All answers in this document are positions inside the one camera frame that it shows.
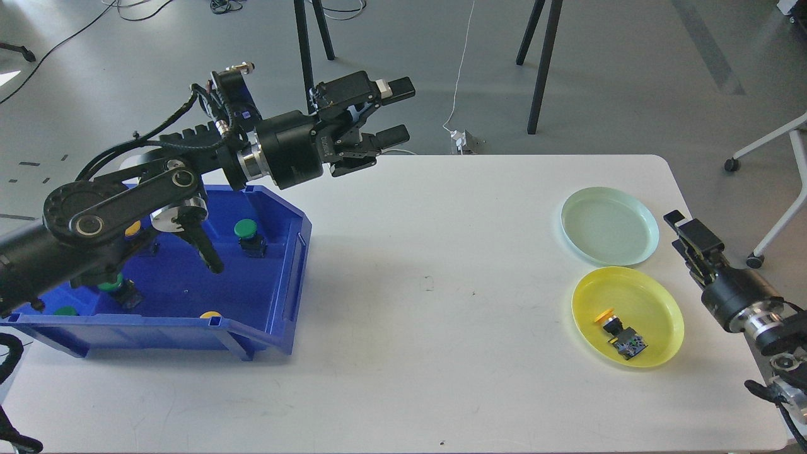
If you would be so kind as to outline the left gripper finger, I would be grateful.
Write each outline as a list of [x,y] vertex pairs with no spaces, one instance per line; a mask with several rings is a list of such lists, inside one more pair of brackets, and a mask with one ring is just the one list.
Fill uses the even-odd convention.
[[408,100],[414,97],[416,93],[412,80],[409,77],[402,77],[391,81],[377,79],[375,84],[378,92],[380,92],[381,105],[389,105],[402,100]]
[[377,150],[389,149],[409,141],[410,138],[406,126],[398,125],[376,133],[372,137],[372,146]]

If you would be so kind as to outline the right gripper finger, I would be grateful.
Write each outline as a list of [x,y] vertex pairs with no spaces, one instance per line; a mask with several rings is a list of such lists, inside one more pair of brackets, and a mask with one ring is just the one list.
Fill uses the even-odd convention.
[[724,251],[724,243],[698,219],[686,219],[678,210],[674,210],[663,216],[663,221],[671,227],[677,239],[672,242],[672,247],[678,253],[712,253]]

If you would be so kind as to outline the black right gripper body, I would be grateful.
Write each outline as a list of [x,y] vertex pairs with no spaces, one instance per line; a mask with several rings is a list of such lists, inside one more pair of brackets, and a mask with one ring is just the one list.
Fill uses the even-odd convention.
[[701,302],[726,332],[754,334],[781,325],[784,297],[753,269],[738,269],[720,240],[678,239],[678,253],[701,289]]

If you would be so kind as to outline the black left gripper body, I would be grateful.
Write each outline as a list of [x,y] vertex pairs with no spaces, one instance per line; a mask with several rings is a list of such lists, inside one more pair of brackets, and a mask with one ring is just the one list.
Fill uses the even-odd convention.
[[270,177],[288,189],[323,175],[371,168],[381,146],[361,133],[366,119],[381,107],[381,80],[361,70],[309,90],[311,114],[293,111],[260,121],[253,132],[253,177]]

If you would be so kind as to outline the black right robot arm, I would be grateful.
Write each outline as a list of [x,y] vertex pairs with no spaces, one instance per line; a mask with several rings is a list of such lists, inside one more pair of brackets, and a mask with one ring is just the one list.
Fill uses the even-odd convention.
[[702,290],[700,300],[729,333],[743,333],[769,360],[766,385],[744,382],[750,393],[772,402],[802,450],[805,437],[805,310],[787,301],[756,270],[738,269],[724,256],[724,243],[698,219],[677,210],[663,216],[677,235],[672,245]]

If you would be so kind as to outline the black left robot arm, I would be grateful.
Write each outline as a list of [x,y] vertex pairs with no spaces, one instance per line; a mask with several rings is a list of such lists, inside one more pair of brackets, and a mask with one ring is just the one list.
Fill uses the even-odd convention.
[[313,85],[309,113],[260,117],[244,62],[192,85],[143,137],[93,158],[2,237],[2,325],[83,358],[98,349],[293,348],[311,221],[250,181],[288,189],[371,168],[406,126],[361,133],[409,78]]

